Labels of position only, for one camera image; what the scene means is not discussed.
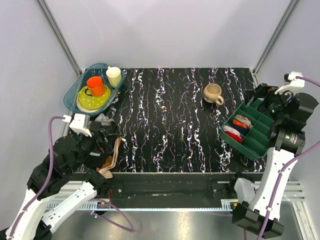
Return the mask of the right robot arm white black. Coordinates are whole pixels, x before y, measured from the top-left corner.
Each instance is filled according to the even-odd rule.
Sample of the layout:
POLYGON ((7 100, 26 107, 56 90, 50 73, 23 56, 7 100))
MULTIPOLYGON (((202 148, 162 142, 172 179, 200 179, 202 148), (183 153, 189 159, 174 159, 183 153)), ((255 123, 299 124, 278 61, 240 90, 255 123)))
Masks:
POLYGON ((251 177, 238 172, 227 185, 227 192, 237 198, 232 223, 262 240, 279 237, 284 232, 279 222, 280 207, 289 175, 300 157, 319 146, 316 143, 304 151, 306 137, 302 130, 319 103, 307 93, 294 93, 291 87, 265 83, 250 90, 250 96, 247 105, 262 99, 257 110, 273 119, 268 131, 266 168, 258 187, 251 177))

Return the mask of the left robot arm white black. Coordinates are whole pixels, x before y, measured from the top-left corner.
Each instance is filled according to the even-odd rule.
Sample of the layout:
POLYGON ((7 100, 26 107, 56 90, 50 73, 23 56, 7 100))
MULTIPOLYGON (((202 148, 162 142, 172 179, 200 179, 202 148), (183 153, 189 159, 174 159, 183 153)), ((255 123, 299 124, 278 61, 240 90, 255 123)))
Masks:
POLYGON ((108 157, 118 143, 114 122, 103 125, 98 121, 83 122, 83 133, 63 136, 49 142, 46 158, 32 172, 25 198, 13 224, 0 232, 2 240, 50 240, 57 228, 84 202, 108 193, 108 180, 96 169, 102 167, 93 153, 108 157), (48 204, 70 181, 81 166, 89 168, 80 188, 58 207, 46 211, 48 204))

